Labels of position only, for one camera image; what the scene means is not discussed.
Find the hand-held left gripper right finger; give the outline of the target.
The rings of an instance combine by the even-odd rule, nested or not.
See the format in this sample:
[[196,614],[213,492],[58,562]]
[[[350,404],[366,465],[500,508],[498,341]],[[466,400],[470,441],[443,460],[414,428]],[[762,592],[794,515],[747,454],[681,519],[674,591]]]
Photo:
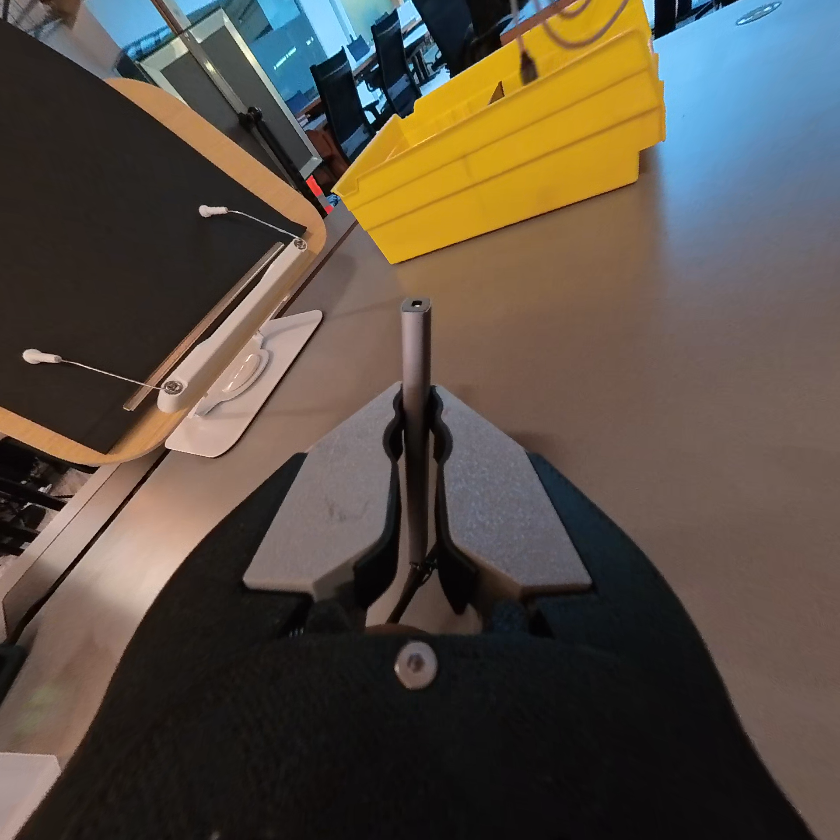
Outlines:
[[432,387],[437,575],[456,614],[588,592],[592,578],[527,450]]

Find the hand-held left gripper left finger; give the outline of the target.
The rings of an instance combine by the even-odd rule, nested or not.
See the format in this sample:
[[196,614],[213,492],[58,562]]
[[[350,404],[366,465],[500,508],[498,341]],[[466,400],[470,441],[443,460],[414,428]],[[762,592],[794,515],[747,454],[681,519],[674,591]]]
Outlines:
[[253,591],[374,604],[396,576],[403,388],[391,385],[305,454],[244,575]]

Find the grey usb hub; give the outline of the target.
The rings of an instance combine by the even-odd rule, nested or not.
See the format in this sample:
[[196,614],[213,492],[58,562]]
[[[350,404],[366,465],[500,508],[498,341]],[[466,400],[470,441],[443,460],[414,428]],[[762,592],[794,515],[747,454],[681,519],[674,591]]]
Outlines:
[[431,389],[431,301],[406,298],[401,306],[401,326],[407,548],[410,564],[419,566],[426,557],[428,531],[426,414]]

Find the yellow plastic bin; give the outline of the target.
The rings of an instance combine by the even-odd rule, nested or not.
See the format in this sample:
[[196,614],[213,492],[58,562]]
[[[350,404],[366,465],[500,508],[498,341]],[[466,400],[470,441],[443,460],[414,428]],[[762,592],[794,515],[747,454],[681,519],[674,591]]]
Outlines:
[[398,264],[629,186],[665,136],[644,2],[574,2],[389,118],[334,192]]

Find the black tripod stand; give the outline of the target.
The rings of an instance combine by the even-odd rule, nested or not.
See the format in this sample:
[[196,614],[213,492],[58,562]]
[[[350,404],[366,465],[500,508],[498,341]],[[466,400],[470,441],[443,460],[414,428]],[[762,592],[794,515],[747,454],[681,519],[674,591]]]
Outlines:
[[262,111],[256,107],[249,107],[246,111],[238,112],[238,121],[245,130],[257,138],[262,148],[276,162],[282,178],[316,209],[322,219],[325,219],[328,215],[327,210],[271,131]]

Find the black office chair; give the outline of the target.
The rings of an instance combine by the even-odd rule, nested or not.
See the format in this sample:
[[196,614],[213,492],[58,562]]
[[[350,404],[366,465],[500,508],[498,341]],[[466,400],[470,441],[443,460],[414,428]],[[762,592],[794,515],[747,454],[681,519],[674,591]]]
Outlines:
[[405,119],[413,114],[422,92],[407,61],[397,11],[377,20],[371,33],[386,102],[396,116]]
[[467,1],[413,1],[451,77],[466,67],[472,20]]
[[329,129],[348,165],[353,163],[383,125],[375,106],[363,106],[344,49],[310,67]]

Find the grey partition panel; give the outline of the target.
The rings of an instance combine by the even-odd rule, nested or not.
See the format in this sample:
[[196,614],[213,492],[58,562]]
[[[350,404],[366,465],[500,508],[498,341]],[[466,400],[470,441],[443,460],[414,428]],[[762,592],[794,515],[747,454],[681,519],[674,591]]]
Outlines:
[[277,163],[238,121],[238,112],[258,108],[307,180],[321,157],[240,33],[234,3],[211,2],[197,13],[197,20],[177,9],[175,2],[157,4],[176,31],[137,60],[143,72],[285,181]]

